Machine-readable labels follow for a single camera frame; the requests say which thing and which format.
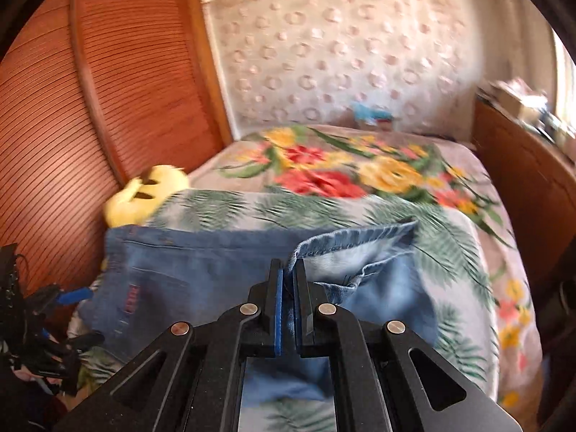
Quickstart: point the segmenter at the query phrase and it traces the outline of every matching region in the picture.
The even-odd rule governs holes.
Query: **blue denim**
[[[414,262],[415,226],[194,233],[110,229],[102,285],[80,307],[80,316],[102,331],[108,352],[127,362],[175,321],[202,325],[245,302],[250,287],[266,280],[271,259],[286,261],[290,279],[296,259],[303,258],[308,279],[321,283],[331,302],[374,323],[401,319],[434,343],[436,317]],[[293,330],[293,300],[287,291],[284,297],[284,353],[250,359],[243,405],[331,395],[328,362],[296,355],[288,329]]]

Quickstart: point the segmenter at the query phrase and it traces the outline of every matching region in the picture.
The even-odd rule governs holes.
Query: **window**
[[[564,44],[554,33],[557,60],[556,116],[576,128],[576,66]]]

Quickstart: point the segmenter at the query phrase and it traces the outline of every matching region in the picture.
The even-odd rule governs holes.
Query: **metal screw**
[[[254,305],[253,303],[245,303],[240,307],[240,313],[242,313],[242,315],[254,315],[257,311],[258,305]]]
[[[334,315],[336,313],[336,306],[331,303],[321,303],[318,305],[318,311],[322,315]]]
[[[388,328],[388,331],[390,331],[390,333],[394,334],[402,334],[404,333],[404,331],[406,331],[406,326],[401,321],[398,320],[389,321],[386,327]]]
[[[190,331],[190,325],[188,325],[185,321],[179,321],[178,323],[174,323],[174,325],[172,325],[170,331],[176,336],[182,336],[183,334],[186,334],[188,331]]]

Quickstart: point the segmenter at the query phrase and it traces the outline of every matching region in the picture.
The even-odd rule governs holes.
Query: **red flower print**
[[[523,372],[527,366],[528,366],[528,358],[526,357],[526,354],[521,352],[520,355],[518,356],[518,369],[520,372]]]
[[[408,159],[415,160],[420,158],[420,156],[410,148],[400,148],[400,152],[404,154]]]
[[[514,301],[500,302],[500,306],[496,310],[498,317],[504,320],[507,324],[518,317],[518,309]]]
[[[433,195],[440,206],[448,208],[457,208],[458,204],[463,200],[468,200],[468,197],[460,190],[433,191]]]
[[[289,161],[295,164],[315,164],[324,160],[324,151],[319,148],[309,148],[299,144],[286,148],[284,154]]]
[[[454,177],[451,174],[449,174],[448,172],[442,172],[440,174],[440,178],[442,180],[444,180],[445,182],[448,182],[448,183],[454,182]]]
[[[290,169],[277,177],[276,183],[297,194],[340,198],[359,198],[366,194],[349,176],[338,171]]]
[[[258,164],[267,164],[270,162],[270,159],[266,156],[256,156],[253,161],[257,162]]]

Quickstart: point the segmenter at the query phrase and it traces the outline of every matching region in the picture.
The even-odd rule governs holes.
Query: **red label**
[[[133,314],[136,311],[139,292],[140,288],[137,285],[130,284],[130,288],[128,289],[128,297],[126,298],[126,305],[124,307],[124,311],[126,313]]]

